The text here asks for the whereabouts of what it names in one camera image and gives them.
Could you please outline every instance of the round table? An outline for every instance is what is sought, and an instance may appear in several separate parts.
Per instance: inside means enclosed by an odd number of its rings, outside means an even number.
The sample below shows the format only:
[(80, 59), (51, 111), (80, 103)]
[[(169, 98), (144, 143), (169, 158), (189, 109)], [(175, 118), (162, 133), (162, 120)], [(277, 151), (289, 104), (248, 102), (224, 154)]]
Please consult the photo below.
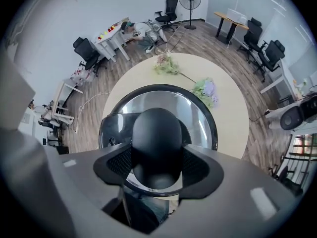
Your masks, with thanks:
[[(218, 132), (218, 152), (241, 159), (249, 135), (248, 109), (243, 95), (233, 79), (218, 65), (204, 58), (189, 54), (171, 54), (180, 71), (195, 82), (213, 79), (219, 102), (210, 109)], [(182, 75), (158, 75), (153, 67), (157, 57), (149, 58), (126, 72), (111, 91), (103, 118), (130, 92), (152, 84), (170, 84), (193, 89), (194, 83)]]

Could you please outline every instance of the wooden floor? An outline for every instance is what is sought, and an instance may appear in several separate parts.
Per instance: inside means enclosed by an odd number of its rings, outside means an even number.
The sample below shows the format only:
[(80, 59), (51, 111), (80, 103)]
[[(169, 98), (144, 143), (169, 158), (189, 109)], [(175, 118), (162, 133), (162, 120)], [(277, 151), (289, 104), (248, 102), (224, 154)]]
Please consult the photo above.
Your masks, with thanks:
[[(269, 82), (261, 83), (261, 76), (253, 74), (252, 65), (246, 62), (244, 52), (237, 52), (239, 46), (237, 42), (227, 48), (215, 38), (216, 30), (214, 27), (202, 22), (195, 21), (196, 30), (186, 30), (181, 26), (174, 36), (170, 39), (168, 48), (173, 53), (187, 53), (206, 58), (224, 69), (236, 82), (240, 88), (251, 119), (261, 116), (266, 109), (276, 109), (278, 95), (275, 90), (269, 90), (263, 95), (260, 90)], [(172, 32), (166, 32), (169, 38)], [(165, 50), (165, 45), (157, 50)], [(63, 142), (69, 147), (70, 153), (94, 150), (98, 146), (99, 126), (102, 121), (102, 113), (108, 95), (96, 96), (92, 101), (85, 105), (79, 119), (78, 130), (77, 116), (79, 108), (87, 100), (98, 93), (107, 93), (112, 90), (116, 82), (133, 66), (139, 62), (155, 55), (154, 52), (146, 54), (139, 49), (136, 43), (132, 42), (125, 48), (131, 60), (127, 61), (121, 52), (117, 52), (117, 62), (108, 61), (105, 63), (107, 70), (100, 69), (99, 77), (92, 83), (87, 83), (79, 89), (84, 94), (73, 92), (67, 101), (67, 107), (75, 116), (75, 123), (64, 132)], [(286, 152), (290, 142), (290, 136), (283, 131), (274, 131), (268, 128), (265, 119), (257, 122), (250, 121), (249, 139), (243, 159), (250, 161), (267, 172), (267, 168), (274, 163), (279, 163), (280, 156)]]

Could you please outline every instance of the white box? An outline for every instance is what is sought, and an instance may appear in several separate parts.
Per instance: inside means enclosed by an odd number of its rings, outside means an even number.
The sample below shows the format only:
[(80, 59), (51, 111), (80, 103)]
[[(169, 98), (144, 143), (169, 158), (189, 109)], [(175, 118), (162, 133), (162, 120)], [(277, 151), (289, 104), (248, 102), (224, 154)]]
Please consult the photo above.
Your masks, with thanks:
[(240, 23), (243, 25), (245, 25), (247, 23), (246, 15), (243, 15), (235, 10), (228, 9), (226, 16), (227, 16), (227, 18), (231, 19), (232, 21), (234, 21), (236, 23)]

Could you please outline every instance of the fan base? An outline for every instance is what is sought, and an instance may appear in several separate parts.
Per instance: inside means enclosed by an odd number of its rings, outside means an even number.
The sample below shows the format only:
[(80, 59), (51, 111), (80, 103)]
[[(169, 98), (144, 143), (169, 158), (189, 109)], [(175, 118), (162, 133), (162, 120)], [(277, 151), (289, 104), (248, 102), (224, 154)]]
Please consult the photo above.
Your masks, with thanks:
[(191, 30), (194, 30), (196, 29), (196, 26), (193, 26), (193, 25), (186, 25), (184, 26), (186, 29), (191, 29)]

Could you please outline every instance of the desk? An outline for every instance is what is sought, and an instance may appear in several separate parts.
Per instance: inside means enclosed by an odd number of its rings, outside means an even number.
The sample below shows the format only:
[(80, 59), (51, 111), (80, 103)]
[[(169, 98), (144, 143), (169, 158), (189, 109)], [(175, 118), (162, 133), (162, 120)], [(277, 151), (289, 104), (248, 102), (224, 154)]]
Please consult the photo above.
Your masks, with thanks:
[(72, 86), (66, 84), (64, 81), (62, 81), (58, 85), (58, 88), (57, 88), (56, 93), (55, 93), (55, 97), (54, 97), (54, 100), (53, 100), (54, 103), (53, 103), (53, 106), (52, 106), (52, 115), (57, 117), (57, 118), (60, 117), (60, 118), (74, 119), (74, 117), (56, 113), (56, 109), (57, 108), (68, 111), (68, 109), (58, 106), (60, 94), (62, 93), (64, 86), (69, 87), (70, 89), (75, 90), (76, 92), (83, 93), (82, 91), (80, 91), (80, 90), (76, 89), (75, 87), (72, 87)]
[[(249, 118), (243, 95), (233, 79), (218, 65), (204, 58), (172, 53), (180, 70), (194, 81), (210, 77), (219, 97), (218, 106), (210, 110), (218, 131), (218, 151), (241, 159), (248, 135)], [(157, 57), (149, 58), (127, 71), (112, 89), (105, 104), (103, 118), (130, 92), (152, 84), (170, 84), (193, 89), (194, 83), (182, 75), (158, 75), (153, 66)]]
[(113, 51), (112, 47), (109, 45), (110, 40), (113, 40), (113, 42), (116, 44), (116, 46), (120, 49), (120, 51), (123, 53), (124, 57), (130, 61), (130, 57), (126, 53), (126, 51), (121, 46), (121, 43), (124, 44), (124, 46), (127, 46), (125, 43), (125, 40), (123, 39), (121, 35), (121, 24), (117, 25), (110, 33), (104, 34), (104, 37), (101, 40), (94, 40), (92, 41), (95, 45), (99, 45), (104, 50), (104, 56), (108, 60), (112, 60), (114, 62), (117, 62), (117, 60), (114, 58), (115, 52)]
[(266, 88), (260, 91), (261, 94), (265, 93), (267, 90), (271, 89), (272, 87), (276, 86), (278, 83), (285, 81), (290, 93), (292, 94), (292, 97), (294, 100), (299, 100), (303, 96), (301, 93), (298, 91), (298, 89), (294, 85), (294, 77), (290, 70), (288, 69), (288, 66), (285, 64), (283, 59), (280, 59), (278, 62), (280, 65), (280, 69), (282, 70), (282, 75), (275, 80), (273, 83), (268, 85)]
[[(242, 28), (244, 28), (244, 29), (246, 29), (246, 30), (249, 29), (246, 25), (243, 25), (243, 24), (234, 22), (234, 21), (232, 21), (231, 19), (227, 18), (227, 16), (226, 16), (224, 13), (222, 13), (222, 12), (217, 12), (217, 11), (216, 11), (216, 12), (214, 12), (214, 14), (217, 15), (217, 16), (219, 16), (219, 17), (221, 18), (221, 21), (220, 21), (220, 24), (219, 24), (219, 27), (218, 27), (218, 31), (217, 31), (216, 37), (217, 37), (221, 42), (223, 42), (223, 43), (225, 43), (225, 44), (229, 44), (229, 41), (231, 40), (232, 35), (233, 35), (233, 33), (234, 33), (234, 31), (235, 31), (235, 29), (236, 29), (237, 26), (240, 26), (240, 27), (242, 27)], [(221, 39), (220, 36), (219, 36), (219, 33), (220, 33), (220, 30), (221, 30), (221, 27), (222, 27), (222, 24), (223, 24), (223, 20), (224, 20), (224, 19), (231, 22), (231, 27), (230, 27), (229, 33), (228, 33), (228, 35), (227, 35), (227, 37), (226, 37), (225, 40)]]

